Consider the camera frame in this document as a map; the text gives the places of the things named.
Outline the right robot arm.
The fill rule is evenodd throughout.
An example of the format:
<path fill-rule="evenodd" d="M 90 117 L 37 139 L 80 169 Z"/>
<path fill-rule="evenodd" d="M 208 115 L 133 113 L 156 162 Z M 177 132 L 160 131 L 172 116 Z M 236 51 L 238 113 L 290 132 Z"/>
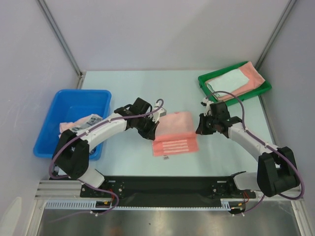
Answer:
<path fill-rule="evenodd" d="M 293 151 L 261 140 L 244 125 L 244 119 L 231 117 L 224 102 L 213 102 L 204 98 L 201 105 L 205 111 L 199 115 L 198 135 L 216 132 L 236 142 L 256 161 L 257 171 L 234 174 L 227 184 L 227 193 L 239 197 L 244 190 L 261 191 L 267 197 L 280 195 L 300 185 Z"/>

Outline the pale pink towel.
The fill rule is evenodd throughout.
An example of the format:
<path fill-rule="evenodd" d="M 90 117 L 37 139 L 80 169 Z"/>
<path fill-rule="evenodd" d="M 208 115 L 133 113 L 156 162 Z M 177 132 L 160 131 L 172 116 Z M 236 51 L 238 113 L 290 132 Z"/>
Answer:
<path fill-rule="evenodd" d="M 159 119 L 153 141 L 153 156 L 199 151 L 191 112 L 175 112 Z"/>

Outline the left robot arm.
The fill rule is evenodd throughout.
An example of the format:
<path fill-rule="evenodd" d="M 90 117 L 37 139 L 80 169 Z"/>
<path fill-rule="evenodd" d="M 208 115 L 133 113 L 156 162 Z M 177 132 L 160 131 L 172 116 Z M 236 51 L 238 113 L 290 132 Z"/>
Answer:
<path fill-rule="evenodd" d="M 79 130 L 67 129 L 61 134 L 52 158 L 52 164 L 59 167 L 64 177 L 78 180 L 89 186 L 98 197 L 108 192 L 105 177 L 89 166 L 90 152 L 112 136 L 135 128 L 138 134 L 147 140 L 155 140 L 163 99 L 154 106 L 141 98 L 133 104 L 117 108 L 109 117 Z"/>

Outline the light blue towel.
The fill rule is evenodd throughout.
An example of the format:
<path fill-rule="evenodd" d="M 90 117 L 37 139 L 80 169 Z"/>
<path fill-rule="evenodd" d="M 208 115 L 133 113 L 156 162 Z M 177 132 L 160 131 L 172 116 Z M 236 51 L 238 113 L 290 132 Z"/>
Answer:
<path fill-rule="evenodd" d="M 232 93 L 242 86 L 245 86 L 249 81 L 249 78 L 244 75 L 240 69 L 234 69 L 213 79 L 207 80 L 205 85 L 211 93 L 216 91 Z M 217 100 L 221 100 L 226 95 L 227 94 L 223 92 L 213 94 Z"/>

